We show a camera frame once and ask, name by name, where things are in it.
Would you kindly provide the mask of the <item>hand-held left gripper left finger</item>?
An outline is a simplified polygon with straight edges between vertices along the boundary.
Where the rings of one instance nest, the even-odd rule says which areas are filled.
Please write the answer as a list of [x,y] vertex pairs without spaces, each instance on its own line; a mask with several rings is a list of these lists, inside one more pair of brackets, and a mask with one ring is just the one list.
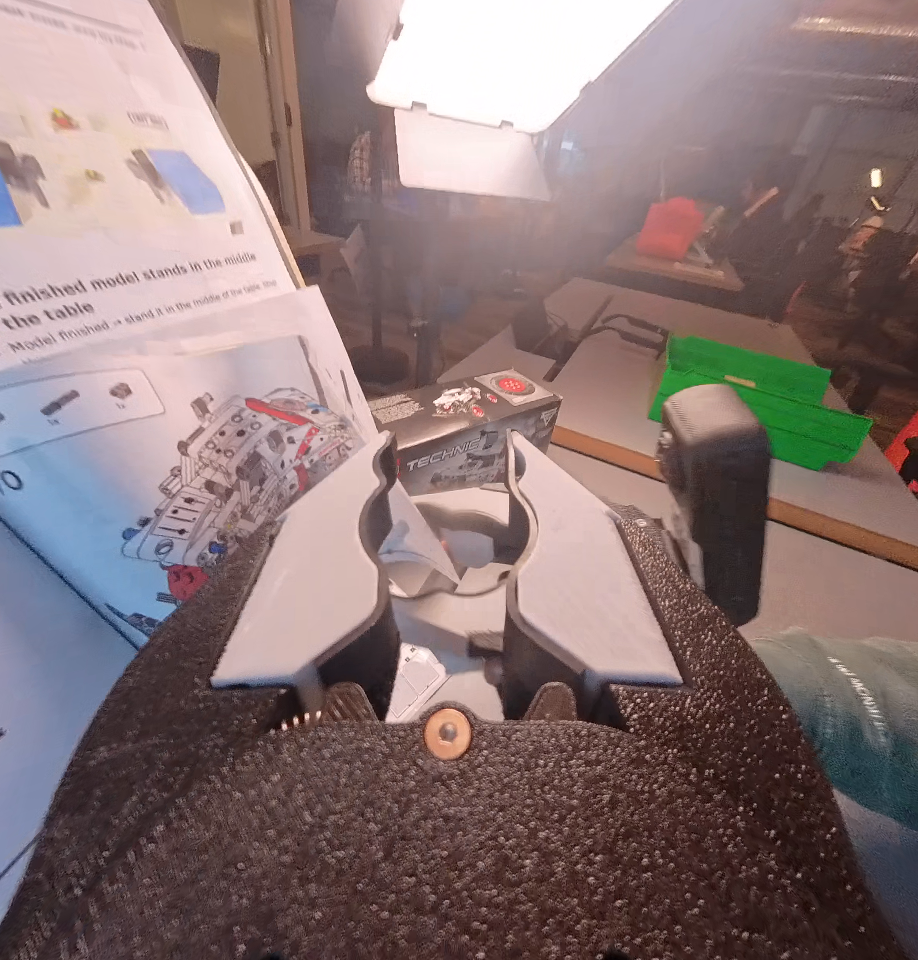
[[214,667],[214,689],[318,686],[319,669],[379,621],[396,479],[394,438],[375,436],[285,510]]

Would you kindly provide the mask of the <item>white book stand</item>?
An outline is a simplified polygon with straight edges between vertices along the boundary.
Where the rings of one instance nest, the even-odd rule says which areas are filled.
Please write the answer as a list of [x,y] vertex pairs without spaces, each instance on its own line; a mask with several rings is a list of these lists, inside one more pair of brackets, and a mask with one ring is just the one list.
[[503,718],[499,656],[515,559],[509,506],[508,494],[491,485],[393,507],[380,551],[400,639],[388,724],[449,704]]

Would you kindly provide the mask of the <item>lego instruction booklet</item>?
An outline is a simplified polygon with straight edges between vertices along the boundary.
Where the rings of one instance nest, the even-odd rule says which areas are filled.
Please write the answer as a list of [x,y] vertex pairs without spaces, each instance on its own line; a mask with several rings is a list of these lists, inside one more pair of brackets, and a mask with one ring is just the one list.
[[[218,642],[214,689],[283,513],[376,436],[317,286],[0,374],[0,877],[130,662]],[[391,533],[387,608],[287,689],[390,688]]]

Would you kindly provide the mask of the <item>printed instruction sheet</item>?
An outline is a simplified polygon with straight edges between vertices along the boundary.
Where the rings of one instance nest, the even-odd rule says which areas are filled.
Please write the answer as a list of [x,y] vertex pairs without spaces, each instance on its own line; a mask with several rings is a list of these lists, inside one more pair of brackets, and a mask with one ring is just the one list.
[[151,3],[0,1],[0,372],[302,284]]

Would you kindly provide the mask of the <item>green plastic bin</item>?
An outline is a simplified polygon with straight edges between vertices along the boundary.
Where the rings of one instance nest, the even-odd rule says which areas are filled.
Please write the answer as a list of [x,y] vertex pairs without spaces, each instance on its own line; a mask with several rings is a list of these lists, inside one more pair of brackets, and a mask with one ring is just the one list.
[[819,472],[852,462],[872,427],[871,418],[826,404],[831,376],[824,367],[672,335],[647,416],[659,422],[664,403],[681,390],[726,384],[765,428],[775,459]]

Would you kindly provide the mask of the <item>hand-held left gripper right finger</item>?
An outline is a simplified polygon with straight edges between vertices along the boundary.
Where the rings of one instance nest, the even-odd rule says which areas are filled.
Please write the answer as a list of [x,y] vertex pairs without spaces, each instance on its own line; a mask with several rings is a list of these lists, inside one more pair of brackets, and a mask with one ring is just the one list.
[[683,677],[619,527],[619,515],[521,433],[507,434],[510,526],[525,545],[507,613],[525,655],[504,648],[506,676],[580,691],[610,684],[677,688]]

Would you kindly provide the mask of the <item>person's right forearm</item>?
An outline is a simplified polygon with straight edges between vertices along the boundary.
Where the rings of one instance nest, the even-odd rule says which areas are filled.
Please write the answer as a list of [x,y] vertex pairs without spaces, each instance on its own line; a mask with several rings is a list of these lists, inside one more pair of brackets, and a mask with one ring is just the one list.
[[750,644],[831,785],[918,833],[918,643],[787,630]]

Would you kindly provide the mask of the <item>lego set box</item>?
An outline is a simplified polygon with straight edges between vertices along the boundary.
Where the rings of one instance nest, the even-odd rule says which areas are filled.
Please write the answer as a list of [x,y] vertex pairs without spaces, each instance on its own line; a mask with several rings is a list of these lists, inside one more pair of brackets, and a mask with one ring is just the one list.
[[368,401],[377,428],[393,434],[397,479],[413,498],[503,483],[508,432],[546,452],[561,403],[514,368]]

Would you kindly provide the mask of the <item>bright studio light panel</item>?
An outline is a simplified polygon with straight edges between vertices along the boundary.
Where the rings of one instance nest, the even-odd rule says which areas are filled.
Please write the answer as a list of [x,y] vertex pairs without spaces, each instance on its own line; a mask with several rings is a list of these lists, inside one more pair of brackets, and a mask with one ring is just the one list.
[[540,138],[677,5],[398,2],[366,90],[392,111],[399,183],[549,201]]

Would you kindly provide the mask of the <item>red plastic bin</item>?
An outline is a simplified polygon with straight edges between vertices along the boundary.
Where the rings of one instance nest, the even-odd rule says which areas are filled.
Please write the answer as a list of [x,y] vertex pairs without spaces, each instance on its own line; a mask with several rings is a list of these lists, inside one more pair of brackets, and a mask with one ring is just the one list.
[[705,222],[706,213],[693,198],[677,196],[655,202],[636,236],[635,253],[643,258],[680,262],[703,234]]

